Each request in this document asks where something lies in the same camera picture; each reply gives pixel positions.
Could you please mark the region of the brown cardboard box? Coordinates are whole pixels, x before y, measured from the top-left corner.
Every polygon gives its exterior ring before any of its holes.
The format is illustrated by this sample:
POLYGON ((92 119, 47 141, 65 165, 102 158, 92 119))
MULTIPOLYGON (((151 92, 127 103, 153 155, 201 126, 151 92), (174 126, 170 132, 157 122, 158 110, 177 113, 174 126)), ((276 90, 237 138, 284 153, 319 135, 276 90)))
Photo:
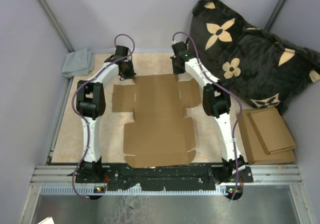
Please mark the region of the brown cardboard box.
POLYGON ((191 163, 195 128, 186 111, 201 102, 198 82, 179 81, 174 74, 137 76, 133 85, 115 85, 112 111, 133 114, 133 122, 124 125, 126 163, 133 168, 191 163))

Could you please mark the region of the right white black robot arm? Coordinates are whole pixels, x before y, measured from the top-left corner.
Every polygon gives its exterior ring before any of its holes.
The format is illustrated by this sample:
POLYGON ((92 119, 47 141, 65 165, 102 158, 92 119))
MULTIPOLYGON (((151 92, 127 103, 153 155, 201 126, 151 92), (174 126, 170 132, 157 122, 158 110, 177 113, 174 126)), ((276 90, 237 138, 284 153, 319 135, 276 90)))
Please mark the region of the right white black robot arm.
POLYGON ((202 107, 207 116, 211 116, 217 123, 222 136, 222 167, 210 176, 217 184, 234 182, 244 171, 246 164, 237 146, 234 125, 231 124, 231 97, 224 82, 215 77, 197 58, 187 49, 184 42, 172 42, 172 68, 174 74, 187 72, 202 88, 202 107))

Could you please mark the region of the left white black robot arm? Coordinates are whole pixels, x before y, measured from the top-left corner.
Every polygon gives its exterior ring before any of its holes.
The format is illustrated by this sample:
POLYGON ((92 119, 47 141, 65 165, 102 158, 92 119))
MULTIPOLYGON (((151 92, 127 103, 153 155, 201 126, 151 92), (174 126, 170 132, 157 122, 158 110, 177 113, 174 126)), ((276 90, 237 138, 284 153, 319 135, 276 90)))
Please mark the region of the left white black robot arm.
POLYGON ((74 171, 77 183, 103 182, 104 170, 100 152, 100 122, 106 110, 105 87, 116 77, 135 77, 132 51, 116 46, 102 68, 88 80, 80 80, 72 97, 72 108, 81 118, 83 127, 83 155, 74 171))

